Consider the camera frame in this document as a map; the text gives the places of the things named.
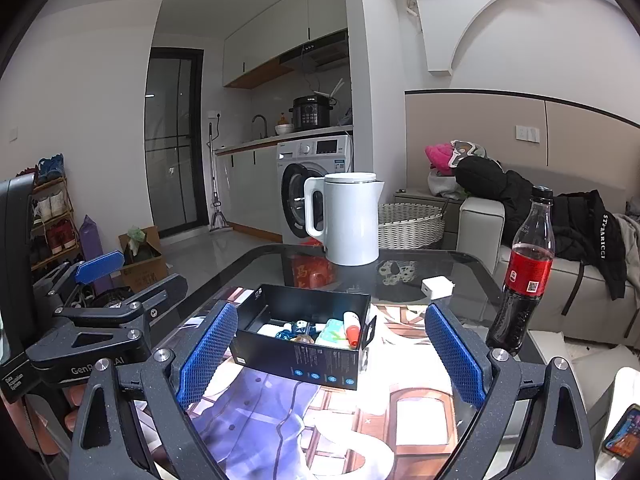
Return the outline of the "person's left hand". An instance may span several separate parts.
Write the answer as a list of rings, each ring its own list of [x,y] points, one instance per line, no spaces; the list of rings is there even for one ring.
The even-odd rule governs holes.
[[[64,391],[40,384],[22,400],[9,402],[4,394],[1,399],[29,451],[67,456],[84,391],[84,386]]]

